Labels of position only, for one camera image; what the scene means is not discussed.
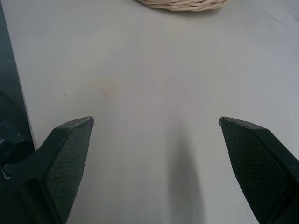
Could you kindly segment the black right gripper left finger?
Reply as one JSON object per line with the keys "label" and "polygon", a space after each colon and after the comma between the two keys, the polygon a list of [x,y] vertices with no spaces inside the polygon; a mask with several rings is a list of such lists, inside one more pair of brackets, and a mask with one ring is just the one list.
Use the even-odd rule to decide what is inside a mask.
{"label": "black right gripper left finger", "polygon": [[93,117],[68,121],[51,131],[31,156],[2,167],[2,224],[65,224],[86,163]]}

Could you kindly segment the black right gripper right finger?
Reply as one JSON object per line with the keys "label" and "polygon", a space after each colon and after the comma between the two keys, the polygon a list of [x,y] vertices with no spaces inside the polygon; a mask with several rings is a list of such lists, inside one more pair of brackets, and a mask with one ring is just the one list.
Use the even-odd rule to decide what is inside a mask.
{"label": "black right gripper right finger", "polygon": [[261,224],[299,222],[299,161],[267,128],[220,117],[234,175]]}

